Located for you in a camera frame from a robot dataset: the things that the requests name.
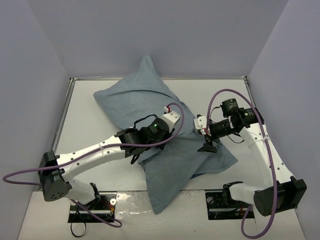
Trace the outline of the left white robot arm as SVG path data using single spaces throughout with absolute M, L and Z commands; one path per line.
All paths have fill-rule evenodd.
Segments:
M 75 200 L 89 209 L 97 208 L 101 197 L 94 183 L 84 183 L 75 177 L 99 165 L 131 158 L 135 163 L 139 156 L 164 141 L 175 130 L 179 117 L 157 117 L 153 122 L 141 129 L 127 128 L 111 136 L 109 139 L 90 147 L 66 154 L 56 155 L 53 151 L 43 154 L 38 172 L 43 198 L 53 202 L 62 198 Z

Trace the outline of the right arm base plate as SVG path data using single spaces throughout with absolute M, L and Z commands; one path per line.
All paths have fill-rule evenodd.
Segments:
M 222 190 L 206 191 L 205 200 L 207 217 L 210 221 L 241 220 L 249 206 L 241 201 L 228 203 L 223 198 Z

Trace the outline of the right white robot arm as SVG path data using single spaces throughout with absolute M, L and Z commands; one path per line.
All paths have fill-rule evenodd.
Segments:
M 281 160 L 259 111 L 239 107 L 234 98 L 223 101 L 220 108 L 224 119 L 219 122 L 203 115 L 197 115 L 194 119 L 195 131 L 205 139 L 198 151 L 217 153 L 222 137 L 237 135 L 251 151 L 263 178 L 263 186 L 248 185 L 242 181 L 224 184 L 222 202 L 229 207 L 244 202 L 254 206 L 264 217 L 272 212 L 297 208 L 307 185 L 303 179 L 296 179 Z

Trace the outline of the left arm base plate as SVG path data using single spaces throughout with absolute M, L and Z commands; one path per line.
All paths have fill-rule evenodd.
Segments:
M 101 200 L 95 206 L 86 205 L 85 207 L 93 214 L 97 215 L 101 219 L 108 223 L 114 223 L 115 218 L 115 205 L 110 203 L 116 201 L 117 194 L 115 192 L 102 192 L 100 194 Z M 79 208 L 75 203 L 70 203 L 68 223 L 100 223 L 100 221 L 83 209 Z

